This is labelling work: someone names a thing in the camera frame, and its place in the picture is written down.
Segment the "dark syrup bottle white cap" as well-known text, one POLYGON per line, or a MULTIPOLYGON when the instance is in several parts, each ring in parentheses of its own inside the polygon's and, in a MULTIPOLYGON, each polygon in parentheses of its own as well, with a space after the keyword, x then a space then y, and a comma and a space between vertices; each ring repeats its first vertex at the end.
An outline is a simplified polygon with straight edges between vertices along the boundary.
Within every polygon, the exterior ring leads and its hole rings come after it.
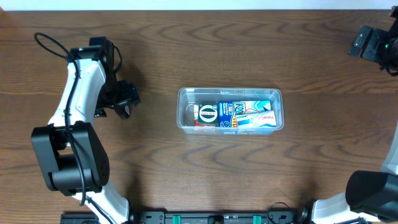
POLYGON ((118 106, 114 109, 121 119, 128 119, 130 117, 130 108, 128 105, 118 106))

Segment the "red Panadol ActiFast box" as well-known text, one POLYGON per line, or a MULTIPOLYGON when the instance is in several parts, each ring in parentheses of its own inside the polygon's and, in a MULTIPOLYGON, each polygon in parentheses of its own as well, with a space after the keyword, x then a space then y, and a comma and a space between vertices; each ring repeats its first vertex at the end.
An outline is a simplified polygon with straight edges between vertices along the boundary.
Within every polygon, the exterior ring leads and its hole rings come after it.
POLYGON ((198 126, 199 106, 197 104, 194 104, 193 111, 194 111, 194 126, 198 126))

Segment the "blue KoolFever box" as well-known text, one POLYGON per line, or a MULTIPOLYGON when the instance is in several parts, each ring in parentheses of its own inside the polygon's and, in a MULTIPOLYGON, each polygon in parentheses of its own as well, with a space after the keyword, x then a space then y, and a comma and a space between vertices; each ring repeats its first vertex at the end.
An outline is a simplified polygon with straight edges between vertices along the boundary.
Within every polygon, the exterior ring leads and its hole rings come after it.
POLYGON ((218 103, 219 127, 237 128, 237 115, 262 113, 271 110, 271 102, 260 101, 220 101, 218 103))

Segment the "white blue Panadol box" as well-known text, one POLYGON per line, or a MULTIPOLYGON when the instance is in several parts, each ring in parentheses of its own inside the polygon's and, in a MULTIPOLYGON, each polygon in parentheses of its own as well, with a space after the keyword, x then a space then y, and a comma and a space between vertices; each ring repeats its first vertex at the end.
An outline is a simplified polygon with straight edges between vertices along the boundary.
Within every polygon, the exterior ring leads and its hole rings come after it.
POLYGON ((275 127, 277 124, 273 111, 237 115, 236 121, 239 128, 275 127))

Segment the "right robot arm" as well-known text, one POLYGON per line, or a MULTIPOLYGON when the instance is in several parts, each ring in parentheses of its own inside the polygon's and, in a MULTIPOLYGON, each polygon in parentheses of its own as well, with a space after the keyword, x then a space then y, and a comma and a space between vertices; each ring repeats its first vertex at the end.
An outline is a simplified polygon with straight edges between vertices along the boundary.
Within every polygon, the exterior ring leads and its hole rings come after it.
MULTIPOLYGON (((397 76, 397 6, 389 14, 394 19, 388 31, 362 26, 348 55, 380 65, 397 76)), ((346 190, 303 207, 295 223, 372 223, 397 221, 397 133, 379 172, 357 170, 346 190)))

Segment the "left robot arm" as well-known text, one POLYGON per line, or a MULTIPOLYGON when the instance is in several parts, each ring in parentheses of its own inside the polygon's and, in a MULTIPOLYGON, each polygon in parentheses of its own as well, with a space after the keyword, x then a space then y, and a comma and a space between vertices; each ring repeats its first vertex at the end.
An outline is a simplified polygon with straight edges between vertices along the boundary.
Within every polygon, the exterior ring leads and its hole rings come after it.
POLYGON ((94 130, 94 119, 107 108, 130 117, 140 98, 136 87, 116 74, 119 49, 106 37, 92 37, 86 47, 65 51, 67 84, 46 126, 34 128, 32 145, 46 186, 79 200, 89 213, 64 213, 61 223, 139 223, 129 200, 109 180, 108 155, 94 130))

